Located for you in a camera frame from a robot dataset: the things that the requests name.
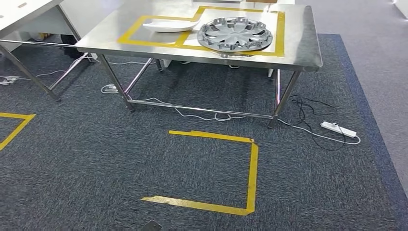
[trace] dark blue carpet border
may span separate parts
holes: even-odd
[[[356,101],[360,112],[361,119],[366,128],[366,133],[370,139],[371,147],[375,153],[375,161],[377,168],[381,174],[382,182],[387,191],[392,209],[394,210],[395,218],[402,230],[408,230],[408,199],[399,181],[398,175],[395,171],[393,162],[385,146],[383,137],[374,119],[374,115],[370,109],[367,98],[364,94],[363,88],[354,71],[353,64],[348,56],[347,50],[344,46],[342,37],[340,35],[319,34],[322,37],[330,37],[334,43],[339,55],[340,61],[343,65],[343,72],[347,79],[347,83]]]

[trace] gray floor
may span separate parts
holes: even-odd
[[[362,112],[353,98],[344,73],[350,66],[339,56],[336,36],[319,38],[325,65],[318,73],[303,75],[294,94],[339,107],[338,113],[328,116],[313,116],[307,110],[307,121],[316,132],[342,139],[319,128],[323,120],[358,131],[360,145],[334,152],[318,148],[307,133],[285,125],[266,129],[263,119],[204,122],[180,117],[173,109],[141,105],[131,114],[118,95],[99,93],[109,82],[98,64],[75,69],[59,87],[64,92],[61,103],[46,97],[31,81],[3,87],[0,111],[37,115],[0,153],[0,228],[140,228],[151,219],[166,229],[403,228],[406,198],[395,201],[393,193],[397,192],[389,191],[383,167],[377,163],[381,150],[371,145],[365,132],[376,130],[375,123],[366,124],[360,116],[371,113]],[[35,74],[64,69],[72,61],[58,48],[23,46],[15,55]],[[0,76],[19,75],[9,62],[0,65]],[[128,80],[139,69],[131,64],[114,67]],[[158,73],[153,65],[135,88],[134,97],[270,113],[273,82],[265,73],[256,68],[178,63]],[[282,73],[285,82],[289,74]],[[51,82],[53,78],[44,79]],[[290,102],[282,119],[294,123],[297,115],[296,104]],[[169,135],[169,130],[253,138],[259,145],[255,212],[243,217],[141,201],[145,196],[162,195],[245,205],[249,147]],[[327,148],[341,145],[318,141]],[[392,174],[392,166],[387,168]]]
[[[297,0],[319,33],[340,34],[408,193],[408,20],[391,0]]]

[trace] stainless steel table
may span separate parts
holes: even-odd
[[[0,0],[0,38],[18,30],[21,26],[30,22],[34,18],[40,16],[46,11],[53,7],[56,7],[63,17],[64,21],[70,28],[73,36],[77,41],[81,39],[77,30],[74,28],[68,17],[66,16],[64,10],[60,7],[60,3],[63,0]],[[9,43],[20,43],[20,44],[31,44],[31,45],[41,45],[41,46],[55,46],[55,47],[69,47],[74,48],[74,45],[69,44],[59,44],[59,43],[47,43],[47,42],[31,42],[31,41],[14,41],[0,39],[0,42]],[[53,90],[55,87],[61,83],[61,81],[73,70],[86,56],[88,53],[82,55],[78,60],[76,60],[68,70],[60,76],[51,86],[46,86],[42,81],[33,75],[21,62],[18,60],[11,52],[9,52],[5,47],[0,44],[0,52],[2,52],[7,58],[11,60],[24,74],[26,74],[30,79],[32,79],[38,86],[40,86],[45,92],[47,92],[54,100],[59,101],[60,98],[55,95]]]
[[[215,18],[248,17],[262,21],[273,34],[272,44],[262,51],[221,53],[199,45],[197,30]],[[193,31],[182,33],[154,33],[142,26],[152,20],[197,21]],[[213,113],[251,116],[277,120],[285,102],[302,72],[315,72],[322,67],[319,42],[310,6],[267,4],[253,2],[206,2],[195,0],[129,0],[106,17],[76,44],[79,51],[98,53],[110,79],[122,95],[127,108],[133,103],[162,107],[191,109]],[[126,88],[109,66],[104,54],[148,57],[147,64]],[[228,64],[274,69],[275,108],[271,115],[232,112],[132,99],[129,92],[153,59],[193,61],[209,64]],[[293,75],[281,96],[280,69]]]

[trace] power strip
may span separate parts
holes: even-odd
[[[324,121],[320,125],[323,128],[327,128],[327,129],[335,131],[337,133],[344,134],[345,136],[348,136],[348,137],[351,137],[351,138],[354,138],[357,135],[357,133],[355,131],[348,130],[346,128],[340,127],[340,126],[337,125],[337,123],[332,123],[331,124],[329,122]]]

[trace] yellow tape outline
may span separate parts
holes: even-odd
[[[239,136],[230,136],[217,133],[210,133],[204,131],[173,131],[170,130],[169,134],[183,135],[183,136],[196,136],[196,137],[206,137],[223,139],[229,141],[246,142],[251,144],[251,157],[249,164],[249,176],[248,176],[248,191],[246,199],[246,208],[236,208],[224,205],[215,205],[209,203],[202,203],[189,200],[181,200],[176,198],[164,197],[164,196],[153,196],[153,197],[143,197],[141,200],[156,202],[161,204],[176,205],[181,207],[196,208],[209,210],[220,213],[229,213],[235,215],[246,216],[255,211],[255,195],[256,195],[256,175],[258,169],[258,145],[255,144],[253,139]]]
[[[138,46],[154,46],[154,47],[169,47],[169,48],[181,48],[181,49],[190,49],[198,51],[212,51],[211,49],[203,46],[191,46],[184,45],[184,42],[190,35],[190,31],[184,31],[180,34],[174,44],[172,43],[161,43],[161,42],[149,42],[149,41],[140,41],[132,40],[130,37],[138,30],[138,28],[145,22],[147,19],[167,19],[167,20],[181,20],[181,21],[191,21],[196,22],[200,19],[206,9],[215,9],[215,10],[229,10],[229,11],[245,11],[245,12],[259,12],[263,13],[264,10],[258,9],[241,9],[241,8],[230,8],[230,7],[217,7],[217,6],[200,6],[196,11],[193,18],[181,18],[181,17],[170,17],[170,16],[154,16],[154,15],[144,15],[137,19],[137,21],[129,27],[129,29],[117,40],[117,42],[128,45],[138,45]],[[275,37],[275,52],[268,51],[243,51],[237,52],[236,54],[243,55],[264,55],[264,56],[278,56],[283,57],[285,54],[285,12],[281,11],[268,11],[269,13],[278,14],[278,22],[276,25],[276,37]]]
[[[36,116],[36,114],[31,115],[22,115],[14,113],[5,113],[0,112],[0,117],[14,118],[14,119],[23,119],[23,121],[8,135],[2,142],[0,142],[0,151],[10,143],[14,137],[21,131],[23,128]]]

